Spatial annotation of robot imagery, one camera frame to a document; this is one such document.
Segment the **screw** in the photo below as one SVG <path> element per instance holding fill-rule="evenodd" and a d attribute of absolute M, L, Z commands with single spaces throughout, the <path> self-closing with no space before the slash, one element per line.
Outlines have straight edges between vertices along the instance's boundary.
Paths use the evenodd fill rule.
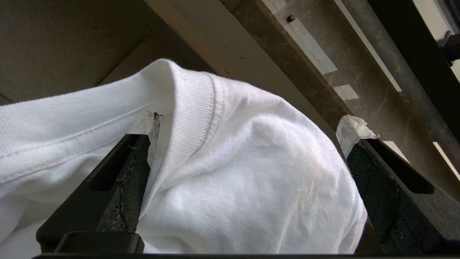
<path fill-rule="evenodd" d="M 294 15 L 289 15 L 286 20 L 288 21 L 288 23 L 290 23 L 293 20 L 295 20 L 295 17 L 294 17 Z"/>
<path fill-rule="evenodd" d="M 402 229 L 396 228 L 395 233 L 399 239 L 404 239 L 404 231 Z"/>

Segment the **cotton fabric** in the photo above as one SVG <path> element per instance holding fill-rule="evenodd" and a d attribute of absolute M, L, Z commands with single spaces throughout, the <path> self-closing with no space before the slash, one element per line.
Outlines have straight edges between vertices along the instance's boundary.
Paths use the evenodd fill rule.
<path fill-rule="evenodd" d="M 165 117 L 138 224 L 145 253 L 355 250 L 367 213 L 314 123 L 247 83 L 158 60 L 0 106 L 1 258 L 40 253 L 36 230 L 146 110 Z"/>

